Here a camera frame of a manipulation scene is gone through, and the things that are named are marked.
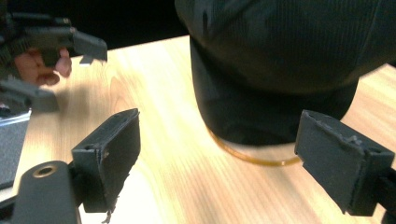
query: wood grain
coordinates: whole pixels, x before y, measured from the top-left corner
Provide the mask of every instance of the wood grain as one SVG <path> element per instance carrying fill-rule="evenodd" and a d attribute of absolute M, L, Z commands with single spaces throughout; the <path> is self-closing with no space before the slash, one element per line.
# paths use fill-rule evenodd
<path fill-rule="evenodd" d="M 112 114 L 138 108 L 141 155 L 111 223 L 380 223 L 381 206 L 373 217 L 343 215 L 301 163 L 259 166 L 220 149 L 195 102 L 187 36 L 111 50 L 107 63 L 90 67 L 78 66 L 79 59 L 72 76 L 51 88 L 61 111 L 32 115 L 17 186 L 41 162 L 70 162 L 70 149 Z M 343 122 L 396 150 L 393 67 L 361 79 Z M 292 149 L 275 150 L 288 156 Z M 81 215 L 83 223 L 105 219 Z"/>

